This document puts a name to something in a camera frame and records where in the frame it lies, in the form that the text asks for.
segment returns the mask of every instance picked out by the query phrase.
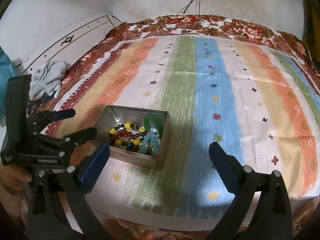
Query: red cross print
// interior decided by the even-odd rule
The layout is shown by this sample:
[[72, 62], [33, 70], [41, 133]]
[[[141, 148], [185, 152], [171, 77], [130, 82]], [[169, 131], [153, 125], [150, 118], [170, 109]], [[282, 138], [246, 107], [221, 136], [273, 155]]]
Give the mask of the red cross print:
[[271, 160], [271, 162], [273, 162], [274, 165], [277, 165], [278, 161], [279, 161], [279, 159], [277, 159], [277, 156], [273, 156], [273, 160]]

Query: blue stripe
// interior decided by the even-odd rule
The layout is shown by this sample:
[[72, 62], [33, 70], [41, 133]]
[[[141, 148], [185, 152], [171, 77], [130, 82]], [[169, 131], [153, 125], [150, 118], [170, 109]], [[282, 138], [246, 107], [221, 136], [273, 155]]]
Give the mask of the blue stripe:
[[[194, 129], [183, 182], [183, 188], [189, 188], [190, 191], [180, 196], [177, 216], [221, 218], [234, 195], [227, 192], [218, 173], [212, 168], [208, 149], [213, 142], [214, 134], [219, 133], [223, 136], [220, 145], [225, 152], [235, 156], [242, 163], [240, 126], [237, 121], [230, 77], [226, 73], [215, 39], [195, 38], [195, 41]], [[212, 100], [212, 96], [217, 96], [219, 101]], [[212, 118], [215, 113], [221, 115], [220, 120]], [[219, 193], [216, 200], [208, 199], [209, 193], [213, 191]]]
[[298, 75], [298, 77], [300, 78], [301, 82], [306, 86], [306, 88], [308, 89], [311, 98], [314, 100], [314, 102], [316, 103], [316, 107], [317, 109], [320, 111], [320, 97], [316, 94], [316, 92], [313, 90], [313, 88], [310, 86], [308, 80], [306, 79], [306, 77], [304, 76], [304, 74], [302, 73], [302, 71], [297, 67], [297, 65], [291, 60], [291, 58], [289, 58], [287, 55], [282, 55], [285, 60], [290, 64], [291, 69], [293, 70], [294, 73], [296, 73]]

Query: teal fabric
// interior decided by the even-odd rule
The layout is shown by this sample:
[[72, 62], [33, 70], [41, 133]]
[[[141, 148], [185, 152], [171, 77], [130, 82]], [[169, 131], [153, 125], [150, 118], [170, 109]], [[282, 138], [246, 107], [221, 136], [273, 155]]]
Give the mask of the teal fabric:
[[19, 72], [0, 47], [0, 122], [5, 116], [5, 93], [7, 90], [8, 79], [18, 75]]

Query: metal screw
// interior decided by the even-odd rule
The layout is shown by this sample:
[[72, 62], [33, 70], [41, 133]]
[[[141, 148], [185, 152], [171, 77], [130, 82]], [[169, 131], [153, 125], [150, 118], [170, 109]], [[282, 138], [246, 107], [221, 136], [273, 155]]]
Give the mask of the metal screw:
[[69, 166], [68, 168], [67, 168], [67, 172], [69, 172], [69, 173], [72, 173], [72, 172], [74, 172], [76, 170], [76, 167], [75, 166]]
[[277, 177], [281, 176], [281, 172], [277, 170], [273, 171], [273, 174], [276, 175]]
[[252, 168], [250, 166], [243, 166], [243, 170], [246, 172], [246, 173], [250, 173], [252, 171]]
[[39, 173], [38, 173], [38, 176], [39, 177], [42, 177], [42, 176], [44, 176], [45, 175], [45, 171], [39, 171]]

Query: metal box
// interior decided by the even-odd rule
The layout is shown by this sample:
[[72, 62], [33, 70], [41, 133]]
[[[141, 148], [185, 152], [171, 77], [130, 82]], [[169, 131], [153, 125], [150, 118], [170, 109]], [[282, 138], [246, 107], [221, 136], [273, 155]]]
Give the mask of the metal box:
[[167, 111], [126, 106], [106, 106], [94, 125], [98, 135], [90, 142], [95, 147], [101, 142], [109, 142], [110, 130], [118, 123], [135, 123], [143, 127], [143, 120], [147, 114], [156, 115], [164, 128], [158, 154], [149, 156], [110, 146], [110, 157], [138, 166], [161, 170], [165, 164], [171, 137], [170, 115]]

